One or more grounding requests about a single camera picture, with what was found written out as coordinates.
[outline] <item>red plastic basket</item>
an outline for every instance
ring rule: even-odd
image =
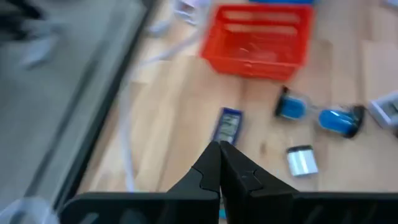
[[[201,56],[220,73],[287,80],[304,64],[312,15],[311,5],[222,5]]]

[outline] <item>wooden floor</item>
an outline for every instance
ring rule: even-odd
[[[167,17],[167,7],[167,2],[159,6],[154,21]],[[316,11],[307,65],[286,85],[325,106],[367,104],[398,89],[398,13],[375,0],[319,0]],[[157,55],[191,32],[176,21],[167,37],[143,39],[139,58]],[[237,148],[299,190],[398,191],[398,139],[372,118],[353,140],[326,133],[310,120],[275,120],[281,83],[219,75],[194,56],[198,46],[144,67],[132,78],[137,190],[173,186],[209,143],[220,108],[227,106],[245,112]],[[117,116],[116,102],[80,192],[126,191]],[[298,144],[314,146],[319,174],[290,175],[285,150]]]

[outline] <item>gray surface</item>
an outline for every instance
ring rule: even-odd
[[[105,35],[115,3],[119,26],[114,26],[113,35]],[[0,47],[0,209],[23,196],[32,183],[90,58],[101,39],[108,37],[110,47],[37,186],[37,194],[54,200],[144,14],[140,2],[125,0],[38,4],[64,24],[65,36],[53,59],[33,70],[19,66],[26,44]]]

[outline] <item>blue item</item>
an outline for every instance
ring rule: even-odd
[[[283,97],[282,110],[280,115],[289,119],[300,119],[305,115],[305,103],[302,100]]]
[[[234,117],[237,117],[238,119],[238,122],[236,123],[236,124],[234,124],[233,125],[233,127],[232,127],[232,131],[233,131],[233,133],[230,133],[229,135],[228,135],[228,137],[230,138],[230,140],[227,140],[227,139],[219,139],[219,134],[220,134],[220,131],[222,131],[222,126],[223,125],[225,125],[225,122],[223,121],[223,118],[225,117],[225,116],[234,116]],[[212,141],[228,141],[230,144],[232,144],[232,145],[235,145],[236,144],[236,140],[238,139],[238,136],[239,136],[239,132],[240,132],[240,130],[241,130],[241,126],[242,126],[242,121],[243,121],[243,112],[242,111],[240,111],[240,110],[234,110],[234,109],[231,109],[231,108],[223,108],[222,109],[222,112],[221,112],[221,115],[220,115],[220,117],[219,117],[219,119],[218,119],[218,122],[217,122],[217,126],[216,126],[216,129],[215,129],[215,131],[214,131],[214,133],[213,133],[213,139],[212,139]]]
[[[348,134],[356,120],[352,113],[338,110],[322,110],[319,114],[319,125],[325,129],[341,134]]]
[[[225,209],[220,209],[218,211],[218,216],[222,219],[226,219]]]

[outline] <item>wire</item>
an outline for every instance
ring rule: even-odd
[[[190,25],[193,26],[199,25],[201,18],[197,18],[197,21],[194,20],[193,18],[194,15],[198,13],[195,14],[194,10],[193,12],[185,12],[184,10],[182,10],[182,4],[183,4],[182,0],[171,0],[170,3],[170,10],[172,11],[171,16],[168,19],[158,22],[156,25],[149,27],[147,29],[149,33],[154,37],[162,37],[164,34],[167,33],[167,31],[169,31],[171,24],[175,19],[175,16],[181,17],[186,23]],[[189,5],[189,6],[196,9],[197,11],[200,11],[201,8],[207,7],[209,5],[210,5],[210,0],[196,0],[194,5]]]
[[[130,95],[130,81],[133,76],[136,75],[137,71],[142,67],[149,65],[151,63],[157,62],[159,60],[167,59],[176,53],[183,50],[185,47],[193,44],[195,41],[201,37],[205,26],[208,11],[210,9],[210,4],[203,7],[197,8],[198,10],[198,29],[188,38],[181,41],[178,45],[168,49],[167,51],[152,57],[150,59],[144,60],[138,64],[136,68],[133,69],[130,76],[124,77],[121,82],[120,94],[119,94],[119,140],[121,141],[121,150],[124,157],[124,168],[126,171],[126,188],[128,191],[135,191],[134,185],[134,169],[133,169],[133,159],[132,159],[132,149],[130,145],[131,137],[131,101],[129,99]]]
[[[0,211],[0,220],[11,219],[21,213],[30,215],[36,224],[59,224],[55,211],[40,197],[25,197],[13,201]]]

